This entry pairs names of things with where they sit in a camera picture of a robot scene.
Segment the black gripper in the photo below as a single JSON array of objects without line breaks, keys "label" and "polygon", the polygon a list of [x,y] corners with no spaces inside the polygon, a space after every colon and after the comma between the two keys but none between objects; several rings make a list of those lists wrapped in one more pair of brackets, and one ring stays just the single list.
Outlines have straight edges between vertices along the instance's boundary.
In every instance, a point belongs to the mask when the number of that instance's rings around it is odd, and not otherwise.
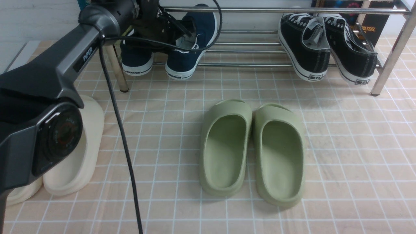
[{"label": "black gripper", "polygon": [[159,0],[137,0],[139,15],[133,21],[135,33],[154,41],[175,44],[178,35],[191,37],[193,20],[177,20],[159,4]]}]

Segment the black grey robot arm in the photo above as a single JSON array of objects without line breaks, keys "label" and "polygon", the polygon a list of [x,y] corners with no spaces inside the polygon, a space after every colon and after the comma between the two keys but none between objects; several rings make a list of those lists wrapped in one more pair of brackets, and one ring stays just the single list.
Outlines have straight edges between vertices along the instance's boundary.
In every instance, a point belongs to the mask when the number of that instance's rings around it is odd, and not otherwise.
[{"label": "black grey robot arm", "polygon": [[155,20],[160,9],[157,0],[98,0],[50,48],[1,74],[1,227],[12,190],[39,179],[78,145],[84,103],[74,82],[94,53],[134,20]]}]

